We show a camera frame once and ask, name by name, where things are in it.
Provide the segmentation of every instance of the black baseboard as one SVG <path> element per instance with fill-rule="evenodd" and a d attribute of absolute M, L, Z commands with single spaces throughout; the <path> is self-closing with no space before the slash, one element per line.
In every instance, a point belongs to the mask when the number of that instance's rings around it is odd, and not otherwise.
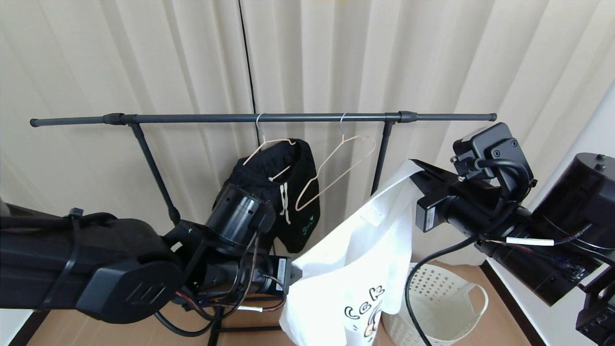
<path fill-rule="evenodd" d="M 9 346 L 26 346 L 30 339 L 34 336 L 34 333 L 41 326 L 42 322 L 45 320 L 49 311 L 43 312 L 33 312 L 30 317 L 26 320 L 26 323 L 23 324 L 19 332 L 15 335 L 13 340 L 9 343 Z"/>
<path fill-rule="evenodd" d="M 547 346 L 542 337 L 540 337 L 540 334 L 538 334 L 534 326 L 528 320 L 527 316 L 525 316 L 525 313 L 521 310 L 521 307 L 515 298 L 512 294 L 510 294 L 510 291 L 506 288 L 506 285 L 504 285 L 502 279 L 500 279 L 498 274 L 493 270 L 489 262 L 484 261 L 483 264 L 480 265 L 480 268 L 491 282 L 491 285 L 493 285 L 496 289 L 496 292 L 502 298 L 502 301 L 504 301 L 504 304 L 510 311 L 510 314 L 513 318 L 515 318 L 515 321 L 517 321 L 517 324 L 521 327 L 525 337 L 528 338 L 528 341 L 532 344 L 532 346 Z"/>

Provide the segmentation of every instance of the beige curtain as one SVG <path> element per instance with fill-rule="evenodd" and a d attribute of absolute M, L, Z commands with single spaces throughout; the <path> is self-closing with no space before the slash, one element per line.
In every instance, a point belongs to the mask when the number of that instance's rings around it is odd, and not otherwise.
<path fill-rule="evenodd" d="M 160 233 L 170 222 L 130 129 L 32 129 L 28 120 L 250 113 L 249 59 L 259 113 L 497 112 L 542 182 L 615 77 L 613 1 L 7 1 L 0 31 L 3 198 L 58 214 L 106 210 Z M 452 142 L 484 125 L 395 125 L 383 179 L 408 158 L 452 169 Z M 344 131 L 379 142 L 382 126 L 347 123 Z M 144 129 L 173 200 L 198 222 L 236 159 L 256 146 L 252 124 Z M 261 129 L 307 140 L 317 165 L 341 137 L 337 124 Z M 369 148 L 344 147 L 320 185 Z M 371 155 L 324 194 L 311 245 L 365 201 L 375 162 Z M 462 238 L 446 226 L 415 233 L 414 253 Z M 446 260 L 482 258 L 466 249 Z"/>

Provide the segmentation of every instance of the pink hanger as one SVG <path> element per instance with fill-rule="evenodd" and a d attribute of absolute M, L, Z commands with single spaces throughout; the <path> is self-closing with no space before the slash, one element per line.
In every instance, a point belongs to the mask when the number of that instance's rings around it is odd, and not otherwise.
<path fill-rule="evenodd" d="M 347 113 L 344 113 L 342 115 L 342 117 L 339 119 L 339 129 L 341 129 L 342 131 L 342 141 L 339 143 L 339 145 L 333 150 L 333 152 L 331 152 L 329 154 L 329 156 L 327 156 L 327 158 L 322 161 L 322 164 L 320 165 L 320 167 L 318 167 L 318 171 L 316 171 L 316 176 L 312 179 L 310 179 L 306 186 L 303 188 L 303 191 L 301 191 L 301 193 L 299 194 L 299 197 L 297 198 L 297 202 L 295 203 L 295 210 L 296 211 L 300 211 L 303 208 L 305 208 L 308 204 L 312 203 L 316 198 L 318 198 L 320 195 L 322 195 L 325 191 L 327 191 L 333 184 L 335 184 L 339 179 L 341 179 L 344 175 L 346 175 L 348 172 L 351 171 L 351 169 L 355 168 L 356 165 L 358 165 L 361 161 L 363 161 L 363 159 L 365 159 L 367 156 L 370 156 L 371 153 L 374 152 L 374 150 L 376 149 L 376 141 L 371 138 L 370 136 L 362 136 L 362 135 L 356 135 L 354 137 L 348 138 L 348 139 L 344 139 L 344 129 L 342 128 L 342 120 L 344 119 L 344 116 Z M 361 139 L 366 139 L 369 138 L 371 139 L 372 142 L 374 142 L 374 146 L 371 148 L 370 152 L 367 153 L 367 155 L 365 155 L 363 158 L 361 158 L 360 160 L 358 160 L 356 163 L 354 163 L 349 169 L 346 170 L 346 172 L 343 172 L 337 179 L 335 179 L 331 184 L 327 185 L 327 187 L 325 187 L 324 189 L 322 189 L 322 191 L 320 191 L 317 195 L 315 195 L 314 197 L 312 197 L 312 199 L 310 199 L 309 201 L 307 201 L 306 204 L 302 205 L 301 207 L 299 207 L 299 200 L 301 199 L 301 197 L 303 197 L 303 194 L 305 193 L 305 191 L 308 189 L 309 184 L 311 184 L 313 181 L 315 181 L 316 179 L 318 179 L 318 176 L 320 175 L 320 170 L 322 169 L 322 166 L 325 165 L 325 163 L 327 163 L 327 161 L 333 156 L 333 154 L 335 154 L 336 151 L 338 151 L 339 148 L 341 148 L 342 145 L 344 145 L 345 143 L 350 142 L 351 140 L 355 140 L 357 138 L 361 138 Z"/>
<path fill-rule="evenodd" d="M 250 161 L 250 159 L 252 159 L 254 157 L 254 155 L 256 155 L 257 152 L 259 152 L 266 144 L 269 143 L 275 143 L 275 142 L 288 142 L 290 143 L 290 145 L 295 145 L 296 142 L 292 142 L 290 139 L 272 139 L 272 140 L 267 140 L 265 138 L 265 131 L 261 130 L 258 127 L 258 120 L 261 118 L 261 115 L 263 115 L 264 113 L 260 113 L 257 117 L 256 117 L 256 130 L 257 132 L 260 131 L 263 134 L 263 143 L 261 145 L 258 146 L 258 148 L 256 148 L 256 150 L 252 153 L 252 155 L 248 156 L 247 159 L 245 159 L 244 161 L 244 166 L 245 164 L 248 163 L 248 161 Z M 279 177 L 280 175 L 282 175 L 282 173 L 286 172 L 288 169 L 290 168 L 290 166 L 286 167 L 285 169 L 282 170 L 282 172 L 279 172 L 278 174 L 276 174 L 276 176 L 269 178 L 271 181 L 273 181 L 275 178 Z"/>

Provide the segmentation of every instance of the basket handle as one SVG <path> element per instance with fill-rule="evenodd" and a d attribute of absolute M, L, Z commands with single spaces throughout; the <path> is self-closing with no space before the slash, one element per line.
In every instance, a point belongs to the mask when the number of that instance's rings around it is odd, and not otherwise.
<path fill-rule="evenodd" d="M 470 299 L 470 291 L 474 288 L 479 288 L 482 292 L 483 292 L 483 296 L 485 297 L 485 304 L 483 305 L 483 307 L 480 309 L 479 313 L 474 313 L 474 315 L 476 317 L 481 317 L 485 311 L 487 310 L 487 306 L 489 306 L 489 296 L 487 295 L 487 291 L 485 290 L 485 288 L 483 288 L 483 286 L 479 285 L 479 284 L 475 284 L 475 283 L 468 283 L 467 285 L 465 285 L 462 289 L 461 292 L 459 293 L 463 293 L 466 295 L 468 301 L 470 302 L 471 306 L 472 306 L 472 311 L 475 311 L 475 307 L 474 304 L 472 303 L 472 300 Z"/>

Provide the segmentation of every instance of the clothes rack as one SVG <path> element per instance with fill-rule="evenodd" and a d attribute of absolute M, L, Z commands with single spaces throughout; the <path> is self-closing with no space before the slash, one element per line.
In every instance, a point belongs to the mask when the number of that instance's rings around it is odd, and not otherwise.
<path fill-rule="evenodd" d="M 420 114 L 411 111 L 399 111 L 396 113 L 265 113 L 258 119 L 261 123 L 332 123 L 339 122 L 342 115 L 344 122 L 384 122 L 383 136 L 380 141 L 380 149 L 378 152 L 378 160 L 376 162 L 376 170 L 374 172 L 374 180 L 371 186 L 373 194 L 378 189 L 380 176 L 386 156 L 389 138 L 393 129 L 393 125 L 400 123 L 413 123 L 415 121 L 496 121 L 495 113 L 488 114 Z M 109 124 L 109 125 L 128 125 L 132 129 L 133 134 L 138 140 L 139 146 L 147 160 L 148 166 L 152 175 L 156 180 L 158 189 L 162 193 L 167 209 L 169 210 L 169 218 L 174 224 L 180 220 L 180 213 L 173 205 L 173 201 L 169 195 L 167 187 L 162 179 L 160 170 L 156 166 L 154 156 L 149 149 L 149 145 L 145 139 L 145 134 L 141 129 L 140 124 L 168 124 L 168 123 L 255 123 L 258 114 L 198 114 L 198 115 L 127 115 L 123 113 L 111 113 L 104 116 L 90 116 L 81 118 L 55 118 L 55 119 L 31 119 L 30 125 L 33 127 L 39 126 L 57 126 L 57 125 L 78 125 L 78 124 Z M 246 302 L 279 300 L 280 297 L 260 297 L 246 299 Z M 224 313 L 223 308 L 216 309 L 216 315 L 220 316 Z M 218 337 L 222 332 L 244 332 L 244 331 L 278 331 L 280 326 L 263 326 L 263 327 L 239 327 L 239 328 L 224 328 L 222 321 L 214 323 L 210 330 L 208 346 L 216 346 Z"/>

